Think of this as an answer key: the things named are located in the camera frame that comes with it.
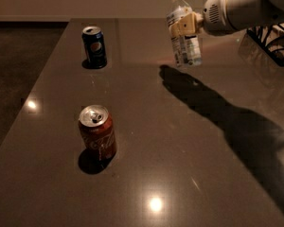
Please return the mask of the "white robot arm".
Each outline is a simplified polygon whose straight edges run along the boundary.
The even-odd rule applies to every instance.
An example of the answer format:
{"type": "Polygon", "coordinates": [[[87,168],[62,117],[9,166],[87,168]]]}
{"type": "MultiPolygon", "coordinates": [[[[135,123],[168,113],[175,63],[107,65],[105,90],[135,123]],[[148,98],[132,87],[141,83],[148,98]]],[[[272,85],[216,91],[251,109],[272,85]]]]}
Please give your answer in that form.
{"type": "Polygon", "coordinates": [[[196,35],[202,30],[223,36],[254,26],[284,23],[284,0],[207,0],[203,13],[190,11],[169,26],[171,37],[196,35]]]}

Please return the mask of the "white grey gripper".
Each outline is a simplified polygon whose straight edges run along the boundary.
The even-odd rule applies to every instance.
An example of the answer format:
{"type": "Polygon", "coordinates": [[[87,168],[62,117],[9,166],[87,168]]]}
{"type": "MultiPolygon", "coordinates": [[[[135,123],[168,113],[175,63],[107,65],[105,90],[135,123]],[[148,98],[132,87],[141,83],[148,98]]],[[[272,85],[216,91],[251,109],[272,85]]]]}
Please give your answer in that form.
{"type": "MultiPolygon", "coordinates": [[[[255,26],[261,21],[261,0],[207,0],[203,10],[203,29],[222,36],[255,26]]],[[[169,27],[172,38],[198,33],[197,15],[191,12],[169,27]]]]}

